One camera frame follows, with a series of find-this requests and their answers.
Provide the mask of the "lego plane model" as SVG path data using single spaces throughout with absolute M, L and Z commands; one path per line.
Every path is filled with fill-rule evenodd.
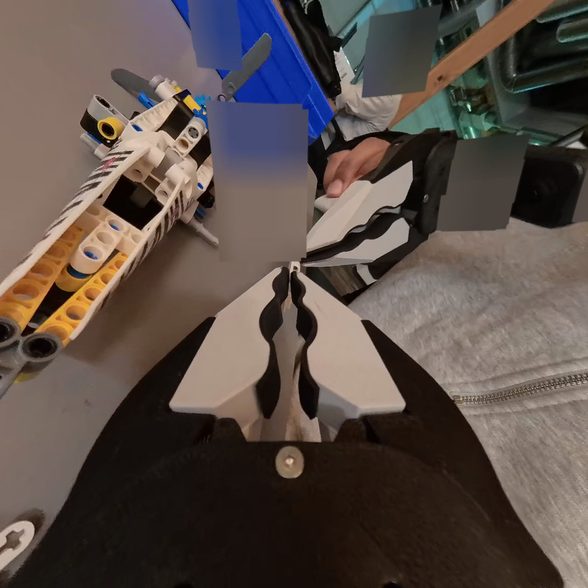
M 202 224 L 215 203 L 209 98 L 162 76 L 111 77 L 144 111 L 94 95 L 80 121 L 99 164 L 1 283 L 1 397 L 51 364 L 176 224 L 218 246 Z

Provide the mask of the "blue plastic bin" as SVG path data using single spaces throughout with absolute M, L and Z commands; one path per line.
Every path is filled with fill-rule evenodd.
M 249 104 L 299 104 L 308 113 L 308 143 L 320 136 L 333 117 L 311 67 L 279 15 L 273 1 L 237 1 L 242 53 L 263 33 L 272 39 L 268 59 L 235 93 L 236 102 Z

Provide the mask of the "person's right hand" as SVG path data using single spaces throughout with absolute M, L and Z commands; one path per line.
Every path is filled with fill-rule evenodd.
M 353 149 L 332 154 L 322 182 L 327 197 L 340 197 L 353 182 L 377 169 L 389 147 L 385 139 L 366 138 Z

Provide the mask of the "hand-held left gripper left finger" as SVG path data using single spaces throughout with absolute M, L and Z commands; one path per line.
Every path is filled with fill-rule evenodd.
M 276 268 L 216 314 L 169 402 L 172 411 L 231 418 L 247 440 L 261 439 L 281 392 L 273 339 L 289 284 L 289 269 Z

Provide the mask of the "white lego panel piece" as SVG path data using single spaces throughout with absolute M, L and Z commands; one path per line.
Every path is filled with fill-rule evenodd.
M 286 297 L 285 302 L 283 303 L 282 309 L 285 312 L 290 311 L 290 309 L 295 306 L 296 304 L 296 295 L 297 295 L 297 279 L 298 274 L 301 270 L 300 262 L 292 261 L 288 267 L 288 295 Z

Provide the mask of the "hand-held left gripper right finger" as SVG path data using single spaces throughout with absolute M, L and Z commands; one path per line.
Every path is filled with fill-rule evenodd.
M 349 307 L 297 270 L 293 303 L 303 340 L 300 405 L 327 431 L 328 440 L 347 420 L 404 411 L 406 402 L 366 325 Z

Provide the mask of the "pile of loose lego parts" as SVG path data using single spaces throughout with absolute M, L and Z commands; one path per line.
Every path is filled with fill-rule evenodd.
M 1 570 L 16 559 L 31 544 L 35 526 L 29 520 L 20 520 L 1 530 Z

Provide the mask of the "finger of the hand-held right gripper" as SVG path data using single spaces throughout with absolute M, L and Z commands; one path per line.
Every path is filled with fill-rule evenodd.
M 378 216 L 341 241 L 308 253 L 306 267 L 337 267 L 373 262 L 408 242 L 410 225 L 401 216 Z
M 371 183 L 357 180 L 332 204 L 307 234 L 307 251 L 339 243 L 352 229 L 364 226 L 384 208 L 395 209 L 406 199 L 413 182 L 413 162 L 408 161 L 386 177 Z

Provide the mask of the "black backpack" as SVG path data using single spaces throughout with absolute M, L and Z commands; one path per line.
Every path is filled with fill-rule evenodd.
M 305 8 L 300 1 L 280 4 L 320 86 L 329 99 L 335 100 L 342 92 L 335 62 L 341 39 L 329 32 L 320 2 L 309 1 Z

